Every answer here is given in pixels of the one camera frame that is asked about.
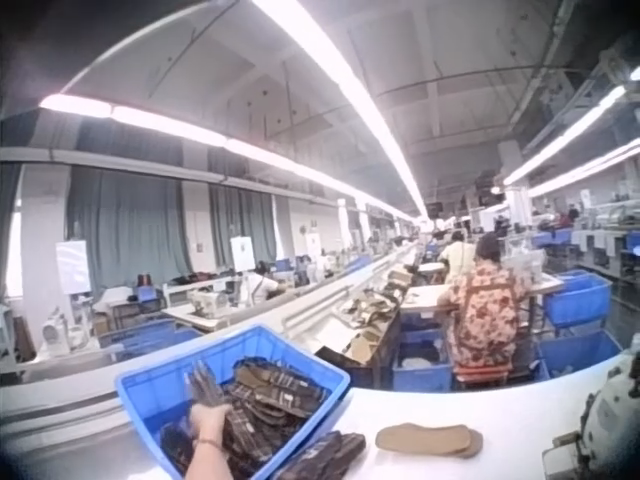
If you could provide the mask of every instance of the gray curtain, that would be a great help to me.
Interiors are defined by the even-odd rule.
[[[11,218],[20,182],[19,163],[0,163],[0,299],[4,296]]]
[[[271,195],[211,185],[211,225],[218,265],[233,265],[231,238],[251,237],[256,261],[276,259]]]
[[[67,236],[87,241],[95,295],[133,285],[149,273],[155,285],[191,272],[181,182],[74,166]]]

